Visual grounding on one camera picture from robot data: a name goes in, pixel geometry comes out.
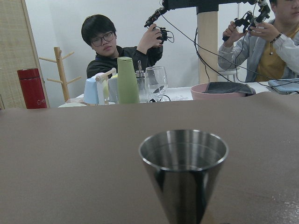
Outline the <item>person in grey jacket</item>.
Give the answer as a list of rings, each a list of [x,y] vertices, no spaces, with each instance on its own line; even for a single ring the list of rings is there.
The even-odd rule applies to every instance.
[[[275,18],[240,33],[232,21],[223,32],[228,36],[218,50],[224,70],[247,63],[246,82],[266,82],[299,76],[299,2],[272,0]]]

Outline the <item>wooden cup tree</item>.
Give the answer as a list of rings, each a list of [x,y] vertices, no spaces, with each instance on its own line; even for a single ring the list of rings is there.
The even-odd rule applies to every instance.
[[[63,60],[66,59],[67,57],[71,56],[72,54],[74,54],[74,51],[68,53],[65,56],[62,56],[62,50],[59,47],[54,47],[54,53],[55,53],[55,57],[56,57],[55,60],[45,58],[45,57],[38,57],[38,59],[57,64],[57,69],[58,69],[60,79],[56,80],[56,79],[47,78],[47,80],[50,81],[50,82],[55,82],[55,83],[60,83],[61,84],[62,91],[63,91],[63,96],[64,96],[64,101],[67,102],[70,99],[68,85],[70,83],[78,81],[81,78],[81,76],[76,77],[76,78],[74,78],[70,81],[67,81],[66,77],[65,77]]]

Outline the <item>clear wine glass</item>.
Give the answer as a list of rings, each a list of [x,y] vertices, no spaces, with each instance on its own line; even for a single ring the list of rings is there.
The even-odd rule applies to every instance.
[[[158,102],[168,88],[167,74],[164,66],[151,66],[145,70],[145,87],[149,102]]]

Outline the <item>light blue cup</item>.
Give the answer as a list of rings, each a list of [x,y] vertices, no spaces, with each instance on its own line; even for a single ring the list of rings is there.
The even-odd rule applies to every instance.
[[[84,102],[88,104],[98,104],[98,91],[95,78],[88,78],[85,81]]]

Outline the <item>person in black jacket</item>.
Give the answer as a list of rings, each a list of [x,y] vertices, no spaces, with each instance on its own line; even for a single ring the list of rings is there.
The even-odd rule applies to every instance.
[[[134,70],[138,70],[138,62],[143,69],[154,66],[162,58],[162,33],[156,24],[150,25],[143,34],[137,46],[120,47],[117,45],[116,29],[113,22],[106,16],[96,14],[89,16],[83,22],[81,35],[96,53],[86,69],[87,78],[98,73],[105,73],[112,68],[118,68],[117,58],[130,57]]]

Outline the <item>blue teach pendant tablet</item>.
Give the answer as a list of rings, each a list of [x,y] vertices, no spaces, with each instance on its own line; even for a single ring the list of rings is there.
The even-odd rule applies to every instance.
[[[269,87],[275,92],[283,95],[298,93],[299,92],[299,79],[280,79],[280,80],[269,80]]]

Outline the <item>glass syrup dispenser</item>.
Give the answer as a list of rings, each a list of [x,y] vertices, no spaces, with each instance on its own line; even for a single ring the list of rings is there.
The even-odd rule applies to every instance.
[[[148,93],[145,87],[145,71],[142,69],[141,60],[137,62],[138,70],[135,71],[140,103],[148,102]]]

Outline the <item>grey cup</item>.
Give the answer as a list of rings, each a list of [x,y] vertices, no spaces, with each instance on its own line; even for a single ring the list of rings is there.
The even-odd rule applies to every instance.
[[[109,100],[110,102],[117,103],[118,101],[118,77],[117,75],[112,76],[108,80]]]

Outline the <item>wooden post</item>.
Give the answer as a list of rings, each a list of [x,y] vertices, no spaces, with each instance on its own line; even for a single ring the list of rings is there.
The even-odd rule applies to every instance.
[[[218,12],[202,12],[197,14],[199,83],[216,82],[218,80]]]

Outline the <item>pink bowl with cloth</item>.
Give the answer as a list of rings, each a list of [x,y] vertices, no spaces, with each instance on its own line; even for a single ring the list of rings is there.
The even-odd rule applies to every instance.
[[[248,97],[255,93],[247,84],[236,82],[209,82],[191,87],[193,100]]]

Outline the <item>red thermos bottle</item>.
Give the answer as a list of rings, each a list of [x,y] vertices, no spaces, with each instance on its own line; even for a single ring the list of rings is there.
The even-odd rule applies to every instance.
[[[38,68],[17,70],[27,109],[47,108]]]

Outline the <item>steel double jigger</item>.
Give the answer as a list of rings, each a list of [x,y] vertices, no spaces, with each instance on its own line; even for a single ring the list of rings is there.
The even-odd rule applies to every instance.
[[[147,137],[139,155],[171,224],[199,224],[228,145],[216,134],[169,130]]]

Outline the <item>green shaker bottle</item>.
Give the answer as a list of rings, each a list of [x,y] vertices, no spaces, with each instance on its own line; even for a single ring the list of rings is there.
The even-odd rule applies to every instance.
[[[118,57],[118,96],[119,104],[139,103],[139,90],[131,57]]]

